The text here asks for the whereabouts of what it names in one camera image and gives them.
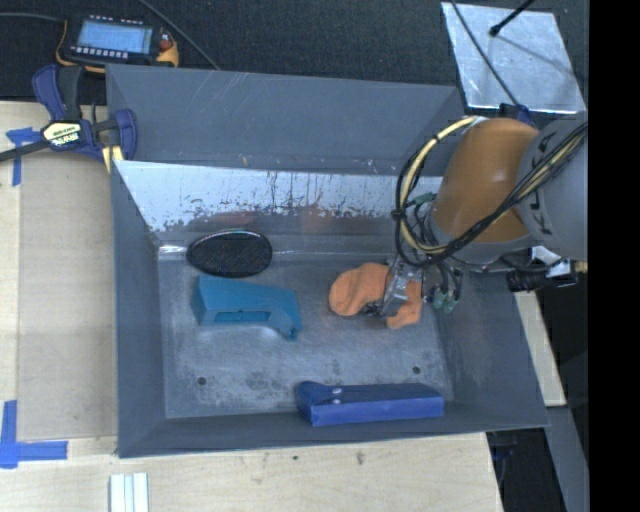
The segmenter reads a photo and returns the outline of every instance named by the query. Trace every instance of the clamp handle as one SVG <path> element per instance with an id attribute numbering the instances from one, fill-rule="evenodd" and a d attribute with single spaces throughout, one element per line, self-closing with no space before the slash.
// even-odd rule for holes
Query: clamp handle
<path id="1" fill-rule="evenodd" d="M 82 119 L 78 84 L 84 72 L 81 66 L 61 69 L 57 64 L 49 64 L 33 75 L 31 85 L 36 99 L 47 109 L 52 121 Z"/>

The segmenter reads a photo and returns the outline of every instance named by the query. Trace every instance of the yellow label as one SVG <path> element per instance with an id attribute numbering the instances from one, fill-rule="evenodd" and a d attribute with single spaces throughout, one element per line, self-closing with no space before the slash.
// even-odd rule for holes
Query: yellow label
<path id="1" fill-rule="evenodd" d="M 77 123 L 54 123 L 42 132 L 42 136 L 56 146 L 63 146 L 78 140 L 81 130 Z"/>

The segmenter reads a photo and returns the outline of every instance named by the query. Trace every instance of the black floor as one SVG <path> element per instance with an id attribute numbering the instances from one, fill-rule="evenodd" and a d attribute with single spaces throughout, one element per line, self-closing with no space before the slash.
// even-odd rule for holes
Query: black floor
<path id="1" fill-rule="evenodd" d="M 435 0 L 150 0 L 222 69 L 362 80 L 457 85 L 456 65 L 440 2 Z M 520 0 L 465 1 L 515 8 Z M 567 52 L 589 104 L 589 0 L 538 0 L 531 7 L 556 16 Z M 137 0 L 20 2 L 0 0 L 0 12 L 66 18 L 78 10 L 153 15 Z M 55 23 L 0 17 L 0 99 L 33 100 L 31 76 L 54 62 L 61 37 Z M 182 66 L 210 64 L 184 41 Z M 105 103 L 104 82 L 89 79 L 80 101 Z M 580 354 L 586 350 L 586 279 L 538 294 L 570 405 L 588 457 L 586 387 L 576 396 Z M 586 367 L 583 365 L 583 376 Z M 489 435 L 496 450 L 507 512 L 564 511 L 542 430 Z"/>

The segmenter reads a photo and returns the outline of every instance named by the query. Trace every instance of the orange object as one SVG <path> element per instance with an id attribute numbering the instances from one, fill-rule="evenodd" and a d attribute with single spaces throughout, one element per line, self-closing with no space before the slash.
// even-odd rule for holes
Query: orange object
<path id="1" fill-rule="evenodd" d="M 520 160 L 538 130 L 515 119 L 495 118 L 469 128 L 449 161 L 433 203 L 433 219 L 452 238 L 490 215 L 516 185 Z M 527 234 L 513 209 L 476 242 L 507 242 Z"/>
<path id="2" fill-rule="evenodd" d="M 180 64 L 180 55 L 178 53 L 178 43 L 168 32 L 163 34 L 160 39 L 160 55 L 156 59 L 157 62 L 168 62 L 174 68 Z"/>
<path id="3" fill-rule="evenodd" d="M 367 304 L 379 301 L 389 276 L 389 267 L 379 263 L 364 263 L 358 268 L 347 270 L 338 276 L 329 290 L 329 306 L 340 316 L 353 316 Z M 407 301 L 400 306 L 395 316 L 386 319 L 387 327 L 399 329 L 420 320 L 422 297 L 420 284 L 407 284 Z"/>

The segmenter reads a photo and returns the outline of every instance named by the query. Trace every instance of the orange soft toy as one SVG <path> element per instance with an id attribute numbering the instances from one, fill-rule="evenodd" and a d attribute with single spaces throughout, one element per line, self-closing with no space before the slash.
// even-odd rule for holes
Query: orange soft toy
<path id="1" fill-rule="evenodd" d="M 340 316 L 358 314 L 364 306 L 384 297 L 389 267 L 379 263 L 365 263 L 338 276 L 329 290 L 329 306 Z M 386 319 L 387 327 L 399 329 L 420 320 L 422 298 L 420 284 L 410 281 L 406 288 L 407 301 L 395 316 Z"/>

